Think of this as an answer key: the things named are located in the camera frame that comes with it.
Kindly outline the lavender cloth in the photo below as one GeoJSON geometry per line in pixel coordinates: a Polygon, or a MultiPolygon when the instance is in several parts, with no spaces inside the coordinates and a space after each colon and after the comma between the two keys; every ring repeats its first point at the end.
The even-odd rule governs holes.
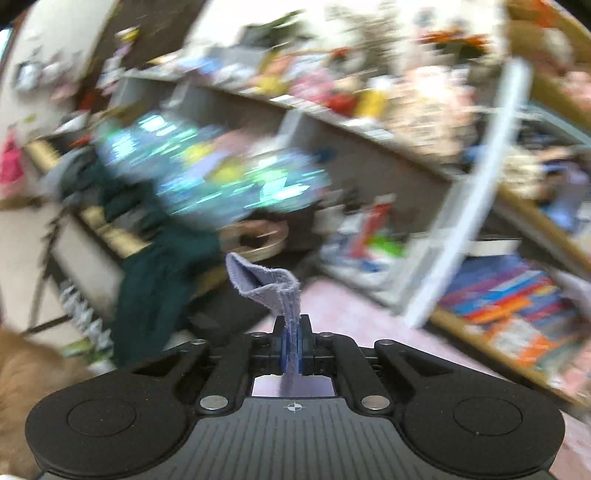
{"type": "Polygon", "coordinates": [[[287,371],[280,375],[277,395],[283,398],[332,397],[332,380],[304,376],[298,371],[297,327],[301,318],[301,288],[296,276],[283,268],[266,268],[238,253],[225,258],[229,280],[243,297],[283,316],[287,327],[287,371]]]}

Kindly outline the pink cartoon desk mat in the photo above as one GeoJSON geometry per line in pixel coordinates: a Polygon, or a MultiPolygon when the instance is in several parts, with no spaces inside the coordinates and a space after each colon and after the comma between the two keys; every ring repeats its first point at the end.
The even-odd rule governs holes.
{"type": "MultiPolygon", "coordinates": [[[[455,348],[442,335],[428,329],[412,329],[391,311],[339,282],[315,278],[301,290],[301,312],[310,316],[315,332],[339,333],[363,347],[379,339],[393,339],[453,363],[506,379],[500,373],[455,348]]],[[[590,426],[563,414],[565,438],[551,472],[558,479],[590,477],[590,426]]]]}

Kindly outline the dark green clothing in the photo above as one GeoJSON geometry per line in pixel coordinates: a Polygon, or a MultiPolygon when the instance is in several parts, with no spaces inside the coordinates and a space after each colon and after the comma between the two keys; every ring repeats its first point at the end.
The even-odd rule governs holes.
{"type": "Polygon", "coordinates": [[[127,367],[161,352],[187,320],[197,277],[221,262],[218,234],[191,229],[165,213],[151,183],[112,176],[91,149],[74,153],[59,191],[63,199],[88,197],[108,223],[139,215],[138,234],[148,245],[122,264],[111,327],[113,362],[127,367]]]}

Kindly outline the iridescent plastic bag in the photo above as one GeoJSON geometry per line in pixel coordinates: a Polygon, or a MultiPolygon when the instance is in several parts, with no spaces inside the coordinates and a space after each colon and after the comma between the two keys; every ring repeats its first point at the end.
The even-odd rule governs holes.
{"type": "Polygon", "coordinates": [[[150,111],[131,125],[109,119],[94,131],[106,210],[173,217],[197,230],[220,229],[256,210],[297,211],[331,185],[315,155],[277,136],[198,125],[150,111]]]}

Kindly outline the row of leaning books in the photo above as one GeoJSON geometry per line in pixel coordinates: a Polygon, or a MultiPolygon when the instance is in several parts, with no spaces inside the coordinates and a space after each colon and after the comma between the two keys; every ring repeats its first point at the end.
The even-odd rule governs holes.
{"type": "Polygon", "coordinates": [[[439,305],[491,348],[540,371],[587,336],[586,319],[564,289],[517,254],[465,260],[439,305]]]}

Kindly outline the white wooden bookshelf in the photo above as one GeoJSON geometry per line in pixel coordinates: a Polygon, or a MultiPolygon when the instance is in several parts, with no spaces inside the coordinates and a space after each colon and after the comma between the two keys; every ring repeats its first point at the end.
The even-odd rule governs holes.
{"type": "Polygon", "coordinates": [[[329,10],[349,38],[298,49],[288,13],[231,46],[123,73],[109,104],[277,136],[315,155],[315,274],[361,291],[413,329],[434,328],[486,365],[573,406],[590,405],[590,325],[567,292],[590,258],[558,217],[586,195],[590,117],[572,89],[590,37],[548,1],[387,2],[329,10]],[[549,371],[471,333],[440,299],[469,258],[517,254],[547,271],[587,336],[549,371]]]}

